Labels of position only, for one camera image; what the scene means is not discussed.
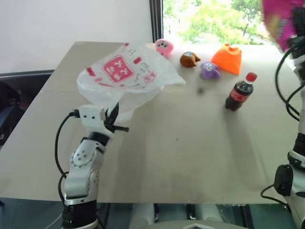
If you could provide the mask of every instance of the beige table surface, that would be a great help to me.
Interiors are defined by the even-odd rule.
[[[78,93],[81,70],[115,51],[118,43],[77,42],[32,102],[0,151],[0,197],[59,200],[54,139],[66,114],[86,100]],[[266,203],[262,188],[294,145],[297,122],[285,111],[274,86],[281,55],[272,46],[240,46],[240,76],[223,73],[219,81],[199,78],[199,66],[185,69],[179,58],[194,51],[209,60],[218,47],[176,48],[170,61],[186,85],[166,87],[138,108],[129,133],[117,132],[101,168],[98,201],[155,203]],[[224,109],[233,85],[255,72],[254,93],[237,112]],[[298,81],[287,65],[281,71],[285,95]],[[198,94],[199,87],[203,94]],[[293,103],[298,107],[299,98]],[[69,157],[86,136],[79,119],[64,126],[59,159]]]

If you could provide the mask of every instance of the red bottle cap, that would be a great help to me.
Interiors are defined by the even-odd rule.
[[[250,82],[254,82],[257,79],[257,74],[255,73],[248,73],[246,76],[246,80]]]

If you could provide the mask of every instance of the plastic bag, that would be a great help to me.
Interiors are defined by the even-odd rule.
[[[129,43],[77,78],[79,92],[92,104],[112,110],[119,102],[118,123],[131,119],[135,108],[175,83],[185,81],[165,57],[144,45]]]

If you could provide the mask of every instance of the cola bottle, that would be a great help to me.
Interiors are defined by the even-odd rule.
[[[239,109],[253,92],[252,84],[256,78],[255,73],[248,73],[246,80],[237,82],[225,101],[225,108],[232,111]]]

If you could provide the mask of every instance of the orange pyramid toy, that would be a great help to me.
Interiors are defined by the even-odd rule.
[[[242,63],[242,51],[232,48],[229,44],[222,46],[213,56],[212,63],[221,70],[239,75]]]

